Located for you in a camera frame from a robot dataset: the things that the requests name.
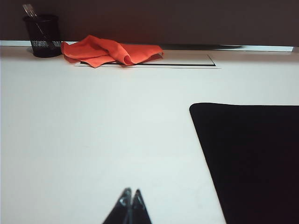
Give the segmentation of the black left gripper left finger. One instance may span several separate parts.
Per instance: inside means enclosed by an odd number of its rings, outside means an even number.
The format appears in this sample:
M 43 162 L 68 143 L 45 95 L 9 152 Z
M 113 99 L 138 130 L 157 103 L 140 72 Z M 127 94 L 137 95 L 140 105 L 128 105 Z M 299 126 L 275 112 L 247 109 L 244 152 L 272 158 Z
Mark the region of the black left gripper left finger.
M 131 210 L 132 190 L 125 188 L 114 207 L 104 220 L 103 224 L 131 224 L 132 210 Z

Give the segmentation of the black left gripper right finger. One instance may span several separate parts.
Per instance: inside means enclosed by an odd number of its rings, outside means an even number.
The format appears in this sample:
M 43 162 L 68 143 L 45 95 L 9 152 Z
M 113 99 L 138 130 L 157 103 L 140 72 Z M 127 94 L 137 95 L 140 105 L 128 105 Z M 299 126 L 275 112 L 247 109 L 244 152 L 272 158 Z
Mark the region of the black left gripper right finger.
M 152 224 L 141 191 L 136 190 L 132 201 L 132 223 Z

